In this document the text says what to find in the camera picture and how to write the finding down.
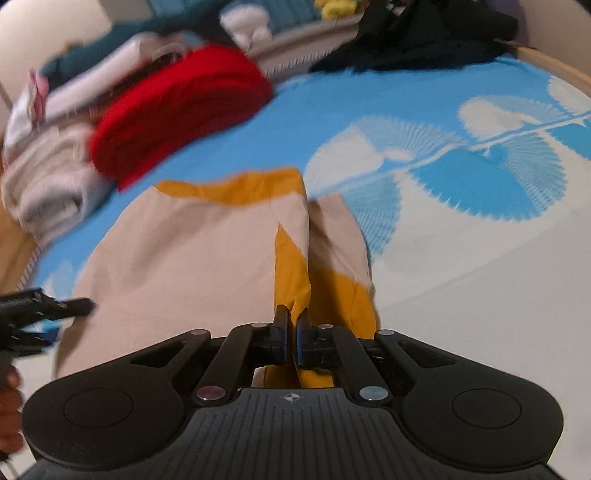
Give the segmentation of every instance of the white towel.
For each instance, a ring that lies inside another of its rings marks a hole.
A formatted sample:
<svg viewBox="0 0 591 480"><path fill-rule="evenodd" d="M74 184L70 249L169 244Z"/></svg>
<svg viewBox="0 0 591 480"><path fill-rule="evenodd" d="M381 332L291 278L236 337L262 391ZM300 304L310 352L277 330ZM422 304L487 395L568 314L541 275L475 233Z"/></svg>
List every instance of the white towel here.
<svg viewBox="0 0 591 480"><path fill-rule="evenodd" d="M88 124L52 128L2 176L4 208L41 248L82 222L112 190L89 161L93 133Z"/></svg>

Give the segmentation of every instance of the finger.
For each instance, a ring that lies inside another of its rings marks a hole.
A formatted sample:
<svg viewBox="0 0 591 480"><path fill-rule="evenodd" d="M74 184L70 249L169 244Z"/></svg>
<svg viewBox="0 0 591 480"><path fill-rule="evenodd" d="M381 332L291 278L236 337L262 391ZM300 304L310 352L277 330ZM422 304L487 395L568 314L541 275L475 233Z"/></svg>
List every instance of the finger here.
<svg viewBox="0 0 591 480"><path fill-rule="evenodd" d="M0 392L0 414L12 413L22 407L22 396L18 390L8 388Z"/></svg>
<svg viewBox="0 0 591 480"><path fill-rule="evenodd" d="M8 413L0 416L0 437L18 433L21 430L20 412Z"/></svg>
<svg viewBox="0 0 591 480"><path fill-rule="evenodd" d="M20 433L13 433L0 437L0 451L4 453L17 453L25 445Z"/></svg>
<svg viewBox="0 0 591 480"><path fill-rule="evenodd" d="M7 383L10 388L18 388L21 385L21 376L16 368L12 367L8 372Z"/></svg>

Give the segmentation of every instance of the textured grip surface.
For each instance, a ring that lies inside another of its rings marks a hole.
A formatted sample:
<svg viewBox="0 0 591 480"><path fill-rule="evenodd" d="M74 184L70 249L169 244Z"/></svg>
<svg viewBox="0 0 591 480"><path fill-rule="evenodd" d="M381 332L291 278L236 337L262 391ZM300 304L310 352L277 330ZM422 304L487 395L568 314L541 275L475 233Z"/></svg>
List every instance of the textured grip surface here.
<svg viewBox="0 0 591 480"><path fill-rule="evenodd" d="M109 472L76 472L46 460L24 480L556 480L544 465L474 473L415 447L388 411L351 403L340 388L244 389L203 408L153 457Z"/></svg>

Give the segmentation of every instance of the metal screw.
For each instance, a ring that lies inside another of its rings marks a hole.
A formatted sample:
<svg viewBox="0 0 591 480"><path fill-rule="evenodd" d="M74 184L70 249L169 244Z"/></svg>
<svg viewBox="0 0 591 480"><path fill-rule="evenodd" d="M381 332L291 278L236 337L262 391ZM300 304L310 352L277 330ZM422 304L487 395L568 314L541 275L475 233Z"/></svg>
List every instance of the metal screw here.
<svg viewBox="0 0 591 480"><path fill-rule="evenodd" d="M223 398L226 391L222 387L217 385L206 385L205 387L199 388L196 392L197 398L203 401L214 401Z"/></svg>
<svg viewBox="0 0 591 480"><path fill-rule="evenodd" d="M388 390L377 385L363 387L359 390L359 396L367 401L380 401L387 398L388 395Z"/></svg>

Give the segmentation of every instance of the white object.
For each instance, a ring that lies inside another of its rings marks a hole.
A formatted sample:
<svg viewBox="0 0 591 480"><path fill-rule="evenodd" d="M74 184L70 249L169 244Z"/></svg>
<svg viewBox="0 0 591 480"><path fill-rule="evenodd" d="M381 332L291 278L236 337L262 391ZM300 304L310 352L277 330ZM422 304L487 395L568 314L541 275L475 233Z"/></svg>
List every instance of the white object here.
<svg viewBox="0 0 591 480"><path fill-rule="evenodd" d="M78 225L112 188L89 161L93 133L88 124L52 128L2 176L4 208L41 248Z"/></svg>
<svg viewBox="0 0 591 480"><path fill-rule="evenodd" d="M29 112L29 105L33 100L33 95L30 86L25 85L16 103L12 106L8 125L4 132L4 147L2 150L4 168L12 161L14 147L33 131L33 122Z"/></svg>
<svg viewBox="0 0 591 480"><path fill-rule="evenodd" d="M222 14L220 24L244 51L273 38L269 30L269 13L259 5L238 5Z"/></svg>
<svg viewBox="0 0 591 480"><path fill-rule="evenodd" d="M182 48L179 38L160 37L152 32L134 35L100 63L52 91L47 97L46 121L89 103L154 57L178 51Z"/></svg>
<svg viewBox="0 0 591 480"><path fill-rule="evenodd" d="M182 35L160 37L151 32L139 33L90 70L52 91L47 96L44 120L54 120L88 104L128 75L166 53L175 51L184 54L188 49ZM3 155L6 159L13 159L14 148L33 131L29 113L33 95L33 90L27 85L12 108L4 138Z"/></svg>

